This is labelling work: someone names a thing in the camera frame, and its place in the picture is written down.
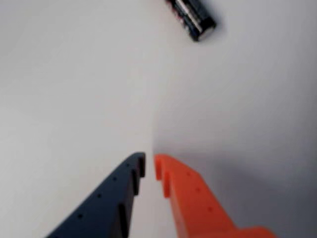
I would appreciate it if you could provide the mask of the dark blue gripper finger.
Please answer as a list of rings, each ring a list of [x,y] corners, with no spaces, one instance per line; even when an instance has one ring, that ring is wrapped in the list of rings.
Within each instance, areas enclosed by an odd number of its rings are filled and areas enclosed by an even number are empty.
[[[48,237],[128,237],[134,197],[145,176],[145,163],[144,152],[126,158]]]

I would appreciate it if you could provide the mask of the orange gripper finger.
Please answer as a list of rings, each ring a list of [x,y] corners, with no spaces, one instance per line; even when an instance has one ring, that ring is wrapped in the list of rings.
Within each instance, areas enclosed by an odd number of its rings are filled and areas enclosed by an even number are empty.
[[[166,154],[156,154],[155,171],[163,195],[170,200],[180,238],[273,238],[264,227],[238,228],[202,176]]]

